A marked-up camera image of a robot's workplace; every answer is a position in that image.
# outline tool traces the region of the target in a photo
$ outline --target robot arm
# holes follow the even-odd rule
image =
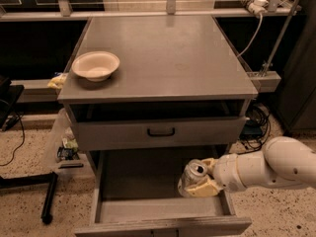
[[[316,153],[296,139],[277,137],[263,151],[190,162],[178,188],[184,197],[209,197],[254,186],[316,188]]]

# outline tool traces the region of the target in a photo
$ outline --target black cable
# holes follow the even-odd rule
[[[10,109],[10,104],[9,104],[8,102],[6,102],[6,101],[4,101],[4,100],[1,100],[1,99],[0,99],[0,102],[1,102],[1,103],[4,103],[5,105],[7,105],[8,108]],[[11,157],[10,161],[8,161],[7,163],[4,163],[4,164],[0,164],[0,167],[8,166],[10,163],[13,162],[16,151],[17,151],[20,147],[23,146],[23,144],[24,144],[24,142],[25,142],[25,140],[26,140],[26,135],[25,135],[23,123],[22,123],[22,121],[21,121],[21,116],[20,116],[20,114],[18,114],[18,113],[15,111],[15,109],[14,109],[13,107],[11,107],[11,109],[12,109],[13,112],[16,114],[16,116],[18,116],[18,118],[19,118],[19,122],[20,122],[20,125],[21,125],[21,130],[22,130],[22,142],[21,142],[20,145],[18,145],[18,146],[13,150],[13,152],[12,152],[12,157]]]
[[[247,154],[259,151],[262,149],[263,145],[267,142],[270,132],[271,123],[269,120],[270,111],[268,109],[268,114],[266,114],[262,109],[260,109],[255,104],[251,104],[246,112],[246,117],[249,121],[245,124],[249,127],[259,127],[263,133],[261,135],[245,135],[240,136],[240,142],[246,148],[246,152],[239,154]]]

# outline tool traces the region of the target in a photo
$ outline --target terrazzo floor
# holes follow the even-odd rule
[[[24,116],[25,144],[16,152],[14,161],[0,168],[0,176],[13,178],[49,173],[43,163],[43,152],[55,115]],[[271,137],[282,134],[271,117]],[[313,133],[296,134],[296,138],[316,149]],[[16,125],[0,135],[0,164],[10,159],[13,148],[21,143],[22,133]],[[240,151],[240,144],[231,151]],[[93,174],[70,176],[60,174],[51,208],[53,220],[45,225],[40,220],[47,185],[0,191],[0,236],[74,236],[74,229],[89,224]],[[236,214],[251,217],[252,225],[241,235],[249,236],[316,236],[316,191],[251,188],[231,194]]]

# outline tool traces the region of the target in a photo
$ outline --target gray cabinet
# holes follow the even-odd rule
[[[99,83],[70,71],[58,97],[79,147],[100,156],[90,226],[77,236],[243,232],[250,219],[228,194],[185,199],[177,188],[190,159],[238,139],[257,96],[213,19],[94,18],[77,56],[95,50],[114,53],[118,71]]]

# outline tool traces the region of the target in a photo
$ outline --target small object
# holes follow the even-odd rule
[[[78,152],[78,144],[77,144],[76,139],[63,138],[62,139],[62,144],[63,144],[64,148],[70,148],[74,152]]]
[[[258,6],[265,7],[269,4],[269,2],[268,2],[268,0],[255,0],[254,4],[258,5]]]
[[[212,158],[189,162],[178,183],[180,195],[184,198],[217,196],[222,188],[209,176],[215,163],[216,160]]]
[[[106,51],[87,52],[72,63],[72,71],[92,82],[108,79],[119,67],[119,59]]]
[[[261,129],[261,125],[253,120],[247,120],[239,138],[241,139],[253,139],[260,138],[263,136],[263,131]]]
[[[260,15],[261,13],[265,13],[267,11],[263,6],[256,4],[255,0],[239,0],[239,1],[249,12],[255,15]]]
[[[82,168],[83,166],[83,163],[61,164],[59,169]]]
[[[73,132],[70,127],[67,127],[65,129],[64,138],[67,138],[69,140],[75,139],[75,136],[73,135]]]
[[[79,156],[72,148],[59,147],[57,151],[57,157],[60,160],[79,160]]]
[[[19,121],[19,117],[14,115],[14,116],[11,116],[7,121],[6,123],[3,125],[2,127],[2,131],[6,131],[10,128],[12,128],[18,121]]]
[[[47,87],[60,90],[62,89],[63,84],[67,79],[68,73],[57,73],[55,76],[48,82]]]

